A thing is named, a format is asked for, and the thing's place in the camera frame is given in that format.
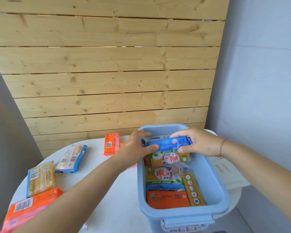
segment storage bin handle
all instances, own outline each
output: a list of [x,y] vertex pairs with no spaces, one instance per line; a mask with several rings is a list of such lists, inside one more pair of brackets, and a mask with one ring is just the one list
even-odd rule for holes
[[191,226],[191,225],[202,225],[202,224],[213,224],[214,219],[211,215],[207,216],[186,216],[177,218],[167,218],[164,219],[164,224],[166,227],[181,227],[181,226]]

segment light blue plastic storage bin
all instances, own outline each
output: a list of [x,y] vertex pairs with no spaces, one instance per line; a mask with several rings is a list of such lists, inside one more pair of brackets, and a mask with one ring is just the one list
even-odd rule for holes
[[[183,124],[148,125],[139,128],[151,132],[152,136],[170,135],[182,129],[188,129]],[[143,159],[138,162],[138,200],[142,213],[148,218],[153,233],[163,233],[168,230],[162,228],[181,228],[182,232],[192,232],[192,226],[212,224],[212,215],[223,214],[230,205],[229,194],[222,183],[220,176],[210,160],[203,155],[192,153],[191,166],[207,206],[154,209],[146,202],[145,168]]]

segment gray wall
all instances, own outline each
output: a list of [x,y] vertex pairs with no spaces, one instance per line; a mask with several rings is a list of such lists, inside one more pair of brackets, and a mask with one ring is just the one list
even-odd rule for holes
[[0,74],[0,222],[14,192],[26,177],[27,170],[42,160],[43,157]]
[[[291,0],[230,0],[206,127],[291,170]],[[253,187],[238,210],[255,233],[291,233]]]

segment wooden plank wall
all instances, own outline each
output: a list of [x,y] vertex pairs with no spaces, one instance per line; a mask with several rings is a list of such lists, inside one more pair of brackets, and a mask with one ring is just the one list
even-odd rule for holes
[[229,0],[0,0],[0,72],[44,157],[205,125]]

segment orange soap package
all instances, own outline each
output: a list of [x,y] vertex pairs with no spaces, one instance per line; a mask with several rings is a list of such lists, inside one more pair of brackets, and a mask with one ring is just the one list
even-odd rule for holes
[[0,233],[10,233],[14,231],[16,228],[38,214],[42,209],[46,208],[62,194],[63,191],[60,188],[54,188],[12,204],[6,214]]
[[155,209],[190,207],[185,191],[153,191],[146,192],[148,205]]
[[105,135],[105,151],[104,155],[114,155],[120,149],[119,133],[108,133]]

